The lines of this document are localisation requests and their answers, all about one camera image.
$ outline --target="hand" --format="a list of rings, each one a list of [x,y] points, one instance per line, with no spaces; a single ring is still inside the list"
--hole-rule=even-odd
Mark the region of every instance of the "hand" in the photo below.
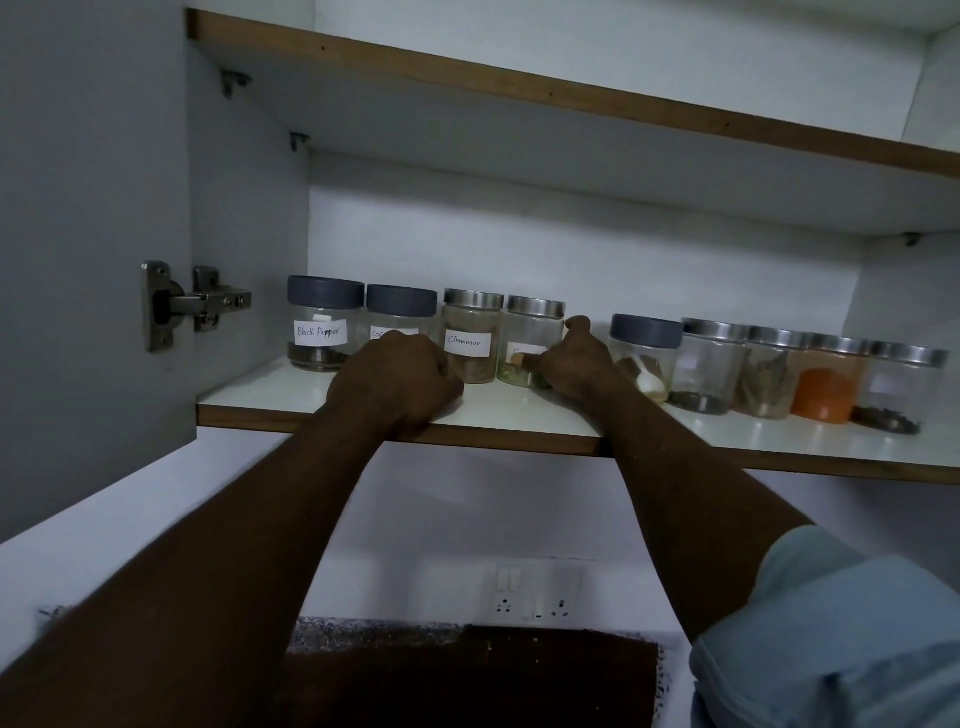
[[[542,354],[524,354],[522,367],[539,372],[560,394],[578,402],[591,415],[601,393],[622,384],[607,347],[590,333],[590,319],[575,316],[560,344]]]
[[[354,354],[333,378],[326,403],[371,409],[388,433],[424,427],[464,394],[446,354],[422,334],[388,331]]]

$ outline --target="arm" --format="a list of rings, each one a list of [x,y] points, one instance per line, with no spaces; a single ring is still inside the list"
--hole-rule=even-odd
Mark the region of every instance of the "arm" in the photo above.
[[[693,643],[747,603],[760,562],[810,521],[641,395],[590,335],[567,322],[561,344],[524,367],[584,407],[610,439],[670,603]]]
[[[234,726],[273,689],[380,444],[463,393],[425,336],[369,343],[296,435],[115,574],[0,676],[0,725]]]

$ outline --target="jar lid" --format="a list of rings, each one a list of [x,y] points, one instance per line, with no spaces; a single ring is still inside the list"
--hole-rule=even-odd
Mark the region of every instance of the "jar lid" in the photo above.
[[[459,288],[444,290],[444,303],[459,305],[463,308],[483,308],[499,311],[503,308],[503,295],[499,293],[480,293],[479,291],[462,291]]]
[[[826,333],[811,333],[808,349],[818,352],[848,353],[865,356],[874,342],[867,339],[851,339],[849,336],[831,336]]]
[[[742,324],[724,324],[721,321],[707,319],[683,319],[684,333],[688,336],[700,336],[714,341],[729,341],[739,344],[747,338],[750,327]]]
[[[641,347],[678,349],[684,340],[684,325],[679,321],[614,313],[610,322],[610,338]]]
[[[913,347],[909,344],[894,344],[889,341],[875,341],[870,347],[870,356],[886,361],[898,361],[903,364],[920,364],[924,367],[943,369],[947,366],[950,352],[945,349]]]
[[[429,319],[437,315],[437,292],[372,283],[367,286],[367,310],[388,316]]]
[[[806,331],[791,331],[789,328],[750,327],[747,343],[765,344],[785,349],[806,349],[810,334]]]
[[[566,312],[563,301],[547,299],[528,299],[523,296],[511,296],[507,299],[507,310],[521,316],[540,316],[544,319],[562,319]]]
[[[363,289],[364,284],[356,280],[290,276],[287,278],[287,301],[309,308],[350,311],[363,308]]]

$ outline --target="shirt sleeve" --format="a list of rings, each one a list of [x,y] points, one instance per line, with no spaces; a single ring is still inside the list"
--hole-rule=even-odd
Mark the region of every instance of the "shirt sleeve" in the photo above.
[[[746,607],[690,655],[694,725],[960,725],[960,595],[818,526],[780,538]]]

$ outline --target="spice jar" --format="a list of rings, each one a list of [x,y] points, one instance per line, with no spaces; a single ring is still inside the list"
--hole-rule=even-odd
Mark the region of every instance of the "spice jar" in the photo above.
[[[657,403],[666,402],[683,339],[684,325],[679,321],[617,313],[610,324],[613,363],[640,392]]]
[[[399,285],[367,286],[367,323],[370,338],[387,331],[422,333],[437,342],[437,292]]]
[[[496,378],[518,387],[549,387],[543,375],[524,372],[523,355],[543,353],[564,338],[566,303],[511,296],[503,314]]]
[[[808,340],[803,331],[751,327],[733,409],[764,420],[790,414]]]
[[[702,415],[725,415],[733,403],[749,327],[684,319],[670,404]]]
[[[287,279],[287,301],[294,309],[294,335],[287,344],[287,358],[294,366],[332,372],[367,343],[363,289],[364,284],[356,280]]]
[[[808,420],[845,425],[856,404],[872,343],[846,336],[811,334],[790,412]]]
[[[465,384],[486,384],[496,376],[503,323],[503,296],[447,288],[444,291],[444,351],[450,371]]]
[[[898,435],[919,435],[949,356],[942,349],[875,342],[851,422]]]

